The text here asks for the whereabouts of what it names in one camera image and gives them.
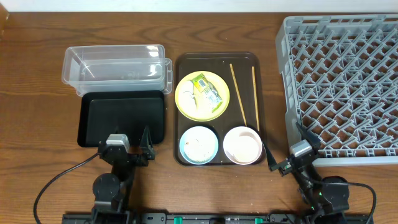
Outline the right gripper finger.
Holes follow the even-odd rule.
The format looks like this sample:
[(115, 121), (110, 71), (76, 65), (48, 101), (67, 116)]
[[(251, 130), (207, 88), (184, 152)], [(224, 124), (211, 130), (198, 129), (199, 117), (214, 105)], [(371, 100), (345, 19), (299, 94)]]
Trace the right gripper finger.
[(313, 149), (319, 149), (321, 146), (321, 140), (313, 134), (311, 131), (304, 128), (300, 123), (296, 122), (296, 127), (303, 140), (306, 140)]
[(262, 142), (262, 146), (265, 149), (266, 152), (266, 157), (267, 157), (267, 164), (268, 164), (268, 168), (271, 172), (275, 171), (275, 167), (277, 165), (274, 156), (272, 155), (271, 151), (269, 150), (269, 148), (267, 147), (267, 144)]

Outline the pink white bowl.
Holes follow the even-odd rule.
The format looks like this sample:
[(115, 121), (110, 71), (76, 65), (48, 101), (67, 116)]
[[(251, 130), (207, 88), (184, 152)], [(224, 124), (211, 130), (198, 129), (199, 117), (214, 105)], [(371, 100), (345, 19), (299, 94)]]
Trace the pink white bowl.
[[(232, 146), (234, 140), (236, 140), (237, 137), (239, 137), (239, 136), (250, 136), (257, 142), (257, 145), (258, 145), (257, 157), (250, 163), (238, 162), (233, 157), (233, 155), (231, 153), (231, 146)], [(239, 164), (239, 165), (249, 165), (249, 164), (255, 163), (261, 157), (262, 141), (261, 141), (261, 138), (258, 135), (258, 133), (255, 132), (255, 130), (253, 130), (249, 127), (245, 127), (245, 126), (238, 126), (238, 127), (231, 129), (230, 131), (228, 131), (227, 134), (225, 135), (224, 140), (223, 140), (223, 150), (224, 150), (224, 153), (226, 154), (227, 158), (229, 160), (231, 160), (233, 163)]]

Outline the wooden chopstick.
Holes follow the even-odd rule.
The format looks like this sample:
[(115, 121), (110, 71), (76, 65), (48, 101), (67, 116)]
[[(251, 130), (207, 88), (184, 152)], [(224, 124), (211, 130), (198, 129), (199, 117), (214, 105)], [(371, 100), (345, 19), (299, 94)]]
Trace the wooden chopstick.
[(253, 85), (253, 95), (254, 95), (254, 108), (256, 114), (256, 126), (257, 131), (260, 132), (260, 125), (259, 125), (259, 110), (258, 110), (258, 103), (257, 103), (257, 89), (256, 89), (256, 74), (254, 66), (251, 67), (252, 72), (252, 85)]
[(232, 63), (229, 64), (229, 67), (230, 67), (230, 70), (231, 70), (231, 75), (232, 75), (232, 78), (233, 78), (233, 83), (234, 83), (234, 87), (235, 87), (235, 90), (236, 90), (236, 95), (238, 97), (238, 103), (239, 103), (239, 107), (240, 107), (240, 110), (241, 110), (241, 115), (242, 115), (242, 118), (243, 118), (243, 121), (244, 121), (244, 125), (247, 126), (246, 116), (245, 116), (243, 104), (242, 104), (242, 101), (241, 101), (241, 95), (240, 95), (240, 92), (239, 92), (239, 87), (238, 87), (238, 84), (237, 84), (237, 81), (236, 81), (236, 76), (235, 76), (235, 72), (234, 72), (234, 68), (233, 68)]

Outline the blue bowl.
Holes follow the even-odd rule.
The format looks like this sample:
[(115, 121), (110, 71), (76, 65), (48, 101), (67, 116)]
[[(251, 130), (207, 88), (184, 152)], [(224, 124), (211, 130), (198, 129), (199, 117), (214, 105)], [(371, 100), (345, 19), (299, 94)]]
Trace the blue bowl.
[[(213, 151), (212, 157), (205, 162), (194, 162), (194, 161), (190, 160), (186, 156), (185, 151), (184, 151), (184, 144), (185, 144), (186, 138), (188, 136), (203, 136), (203, 137), (207, 137), (207, 138), (213, 138), (215, 140), (215, 145), (214, 145), (214, 151)], [(218, 138), (217, 138), (216, 134), (210, 128), (207, 128), (204, 126), (194, 126), (192, 128), (189, 128), (188, 130), (186, 130), (182, 134), (182, 136), (180, 138), (179, 145), (178, 145), (178, 148), (179, 148), (179, 151), (180, 151), (182, 157), (187, 162), (189, 162), (190, 164), (193, 164), (193, 165), (203, 165), (203, 164), (209, 163), (216, 156), (216, 154), (218, 152), (218, 147), (219, 147), (219, 144), (218, 144)]]

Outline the green snack wrapper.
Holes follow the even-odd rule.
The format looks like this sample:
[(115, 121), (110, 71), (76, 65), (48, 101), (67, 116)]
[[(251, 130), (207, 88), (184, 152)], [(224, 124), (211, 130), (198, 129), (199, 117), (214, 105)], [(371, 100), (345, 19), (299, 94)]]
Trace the green snack wrapper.
[(214, 85), (207, 80), (204, 74), (200, 74), (192, 79), (193, 86), (199, 91), (200, 96), (204, 99), (207, 107), (211, 112), (216, 111), (222, 104), (223, 100)]

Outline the small white cup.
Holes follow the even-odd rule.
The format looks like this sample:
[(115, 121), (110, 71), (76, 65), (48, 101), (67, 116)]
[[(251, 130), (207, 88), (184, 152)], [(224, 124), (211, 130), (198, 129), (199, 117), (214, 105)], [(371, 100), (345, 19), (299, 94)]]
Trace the small white cup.
[(250, 163), (257, 157), (257, 142), (250, 136), (239, 136), (231, 146), (231, 153), (238, 162)]

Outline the rice food waste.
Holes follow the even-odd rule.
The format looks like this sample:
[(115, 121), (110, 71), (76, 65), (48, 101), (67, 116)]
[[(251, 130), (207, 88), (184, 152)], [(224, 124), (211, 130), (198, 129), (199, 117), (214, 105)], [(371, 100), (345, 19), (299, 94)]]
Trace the rice food waste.
[(203, 136), (188, 136), (184, 144), (186, 156), (194, 162), (209, 160), (214, 151), (215, 140)]

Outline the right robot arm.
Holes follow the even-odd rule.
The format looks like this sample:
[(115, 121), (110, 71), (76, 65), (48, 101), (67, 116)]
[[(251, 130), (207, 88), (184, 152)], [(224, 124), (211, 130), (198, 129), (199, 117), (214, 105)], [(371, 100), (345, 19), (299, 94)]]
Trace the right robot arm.
[(292, 223), (346, 223), (344, 211), (349, 209), (349, 186), (339, 176), (321, 177), (313, 162), (318, 159), (321, 145), (319, 138), (297, 123), (302, 140), (290, 148), (290, 155), (277, 163), (266, 144), (268, 167), (283, 177), (291, 174), (298, 183), (298, 190), (310, 210), (294, 218)]

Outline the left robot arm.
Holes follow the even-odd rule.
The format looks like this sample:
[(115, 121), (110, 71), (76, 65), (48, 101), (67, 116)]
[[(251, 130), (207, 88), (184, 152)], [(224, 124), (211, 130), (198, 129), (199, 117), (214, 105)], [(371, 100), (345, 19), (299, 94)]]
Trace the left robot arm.
[(110, 173), (101, 174), (93, 183), (95, 196), (92, 223), (140, 223), (139, 215), (129, 209), (129, 199), (136, 167), (146, 167), (155, 159), (148, 126), (139, 143), (140, 153), (130, 153), (125, 134), (110, 134), (98, 145), (99, 158), (112, 166)]

